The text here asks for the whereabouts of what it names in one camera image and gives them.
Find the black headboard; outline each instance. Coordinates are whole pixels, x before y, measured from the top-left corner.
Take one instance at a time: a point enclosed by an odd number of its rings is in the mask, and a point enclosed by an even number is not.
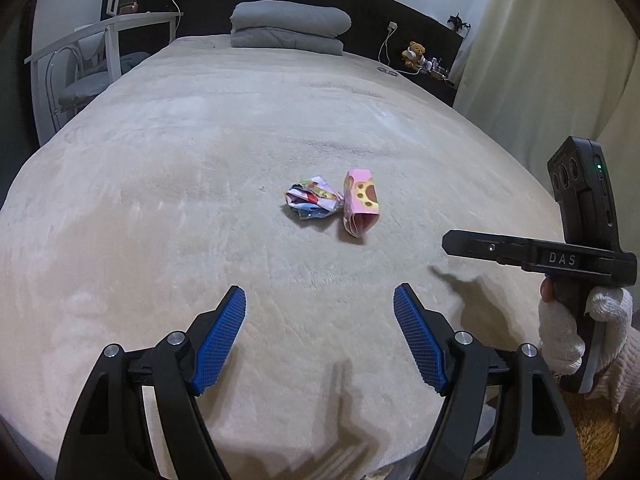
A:
[[[184,13],[178,28],[180,36],[228,34],[229,17],[240,2],[256,0],[176,0]],[[442,58],[442,65],[450,68],[462,37],[438,21],[421,14],[395,0],[286,0],[300,4],[338,7],[351,17],[351,28],[339,39],[346,52],[370,59],[378,58],[378,51],[386,38],[389,22],[396,22],[398,30],[388,42],[392,66],[402,68],[401,52],[409,41],[417,41],[426,48],[426,56]],[[106,14],[107,0],[102,0],[102,17]],[[171,0],[138,0],[138,12],[176,10]],[[154,54],[166,46],[166,25],[153,25],[120,33],[122,54],[133,50],[146,50]]]

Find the black handheld controller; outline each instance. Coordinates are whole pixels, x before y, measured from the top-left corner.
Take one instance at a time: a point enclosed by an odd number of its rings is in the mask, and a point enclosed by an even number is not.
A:
[[[542,272],[553,279],[556,300],[574,315],[585,343],[580,369],[561,379],[569,392],[593,387],[604,323],[585,314],[595,285],[631,286],[638,261],[620,249],[609,173],[599,143],[569,137],[547,163],[554,198],[560,206],[565,244],[501,235],[450,231],[442,239],[447,254]]]

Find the blue gripper pad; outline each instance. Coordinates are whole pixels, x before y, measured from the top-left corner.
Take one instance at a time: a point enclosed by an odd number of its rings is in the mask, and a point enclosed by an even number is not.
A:
[[[414,298],[404,285],[398,286],[394,293],[394,313],[402,334],[424,382],[433,386],[438,393],[442,393],[447,386],[444,355],[418,308],[424,309],[421,305],[418,307],[415,304]]]
[[[236,340],[246,311],[244,290],[237,287],[226,303],[218,307],[220,308],[222,312],[196,354],[195,374],[191,385],[198,395],[216,383],[231,345]]]

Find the colorful candy wrapper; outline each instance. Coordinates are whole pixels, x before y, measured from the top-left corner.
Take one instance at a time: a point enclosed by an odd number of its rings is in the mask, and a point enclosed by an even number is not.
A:
[[[325,218],[342,209],[344,200],[321,176],[302,180],[286,192],[287,205],[301,219]]]

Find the cream curtain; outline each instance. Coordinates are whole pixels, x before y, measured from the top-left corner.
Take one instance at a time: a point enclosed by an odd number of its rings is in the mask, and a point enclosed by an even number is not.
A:
[[[640,254],[640,54],[614,0],[488,0],[454,108],[549,190],[568,135],[601,142],[621,245]]]

